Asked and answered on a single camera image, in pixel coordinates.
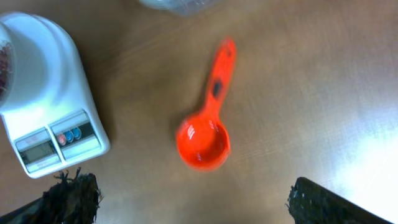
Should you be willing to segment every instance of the scale control panel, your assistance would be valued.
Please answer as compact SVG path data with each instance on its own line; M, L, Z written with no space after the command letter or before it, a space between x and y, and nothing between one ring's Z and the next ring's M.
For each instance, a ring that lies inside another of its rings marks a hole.
M27 171L33 173L81 162L101 144L88 115L80 111L18 139L16 147Z

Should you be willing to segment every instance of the clear plastic container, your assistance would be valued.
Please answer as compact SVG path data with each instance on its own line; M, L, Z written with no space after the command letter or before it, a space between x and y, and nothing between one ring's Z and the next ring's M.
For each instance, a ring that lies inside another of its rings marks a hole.
M169 10L181 16L189 16L220 0L140 0L153 9Z

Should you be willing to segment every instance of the blue button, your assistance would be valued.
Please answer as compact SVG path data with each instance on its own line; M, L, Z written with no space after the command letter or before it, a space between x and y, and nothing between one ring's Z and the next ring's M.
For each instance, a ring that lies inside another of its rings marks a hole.
M67 131L64 133L66 139L68 142L72 142L73 141L73 134L70 131Z
M81 131L80 128L73 128L72 133L75 136L76 140L79 140L81 138Z

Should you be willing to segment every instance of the red button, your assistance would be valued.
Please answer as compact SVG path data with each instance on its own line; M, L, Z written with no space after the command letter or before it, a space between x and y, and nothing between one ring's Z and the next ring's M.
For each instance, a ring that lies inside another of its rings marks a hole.
M61 146L64 146L64 145L67 143L67 139L66 139L66 137L65 137L64 134L59 134L59 135L57 136L57 140L58 140L58 143L59 143Z

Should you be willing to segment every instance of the table surface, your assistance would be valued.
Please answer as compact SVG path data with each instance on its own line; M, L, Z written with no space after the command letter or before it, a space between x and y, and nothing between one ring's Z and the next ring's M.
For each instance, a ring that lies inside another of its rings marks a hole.
M229 0L191 17L133 0L0 6L57 22L80 51L112 145L79 164L105 196L97 223L293 223L284 203L300 176L398 222L398 1ZM197 172L174 132L226 36L238 49L221 110L232 155ZM0 132L5 214L56 180L28 178Z

